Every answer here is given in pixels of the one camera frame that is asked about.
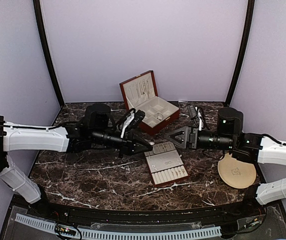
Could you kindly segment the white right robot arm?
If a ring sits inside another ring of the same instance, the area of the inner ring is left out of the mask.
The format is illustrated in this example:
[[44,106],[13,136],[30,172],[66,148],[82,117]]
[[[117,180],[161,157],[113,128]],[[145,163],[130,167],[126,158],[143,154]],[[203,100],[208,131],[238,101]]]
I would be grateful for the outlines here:
[[[187,106],[192,120],[198,126],[184,126],[166,134],[166,138],[181,149],[222,150],[233,158],[248,164],[276,164],[286,166],[286,142],[264,133],[244,133],[242,112],[223,107],[217,112],[216,131],[202,127],[204,117],[198,107]],[[238,213],[249,217],[258,208],[286,198],[286,178],[260,183],[247,190],[245,201],[238,205]]]

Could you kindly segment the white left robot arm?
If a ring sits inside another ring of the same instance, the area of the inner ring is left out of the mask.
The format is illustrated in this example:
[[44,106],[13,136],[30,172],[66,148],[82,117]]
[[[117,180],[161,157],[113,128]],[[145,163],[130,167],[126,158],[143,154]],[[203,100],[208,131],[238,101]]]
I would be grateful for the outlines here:
[[42,187],[30,180],[8,153],[21,150],[45,150],[80,153],[90,149],[118,150],[119,157],[151,151],[152,145],[132,132],[145,118],[142,110],[130,109],[115,121],[111,108],[95,103],[86,108],[78,121],[57,126],[33,126],[5,121],[0,116],[0,179],[20,194],[43,218],[54,213]]

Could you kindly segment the red jewelry tray insert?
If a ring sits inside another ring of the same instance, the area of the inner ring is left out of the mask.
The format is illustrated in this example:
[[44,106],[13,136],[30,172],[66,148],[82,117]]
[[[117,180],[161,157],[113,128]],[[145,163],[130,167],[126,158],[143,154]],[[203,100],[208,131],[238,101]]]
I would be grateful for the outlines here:
[[188,171],[171,141],[153,145],[152,151],[144,153],[155,187],[177,183],[189,177]]

